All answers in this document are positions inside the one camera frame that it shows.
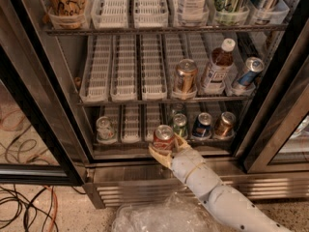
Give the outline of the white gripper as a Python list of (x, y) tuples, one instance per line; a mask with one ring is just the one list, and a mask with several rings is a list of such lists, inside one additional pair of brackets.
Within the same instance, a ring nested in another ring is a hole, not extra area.
[(161, 165), (171, 168), (175, 177), (185, 184), (197, 198), (208, 198), (211, 191), (222, 185), (219, 176), (207, 165), (205, 159), (196, 150), (191, 150), (187, 141), (175, 134), (177, 154), (161, 154), (152, 146), (149, 152)]

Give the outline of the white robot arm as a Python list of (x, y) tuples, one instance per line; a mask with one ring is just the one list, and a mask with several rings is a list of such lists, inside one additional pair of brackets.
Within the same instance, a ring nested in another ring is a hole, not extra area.
[(169, 139), (154, 136), (149, 151), (219, 223), (239, 232), (292, 232), (266, 216), (237, 189), (225, 185), (201, 154), (177, 134)]

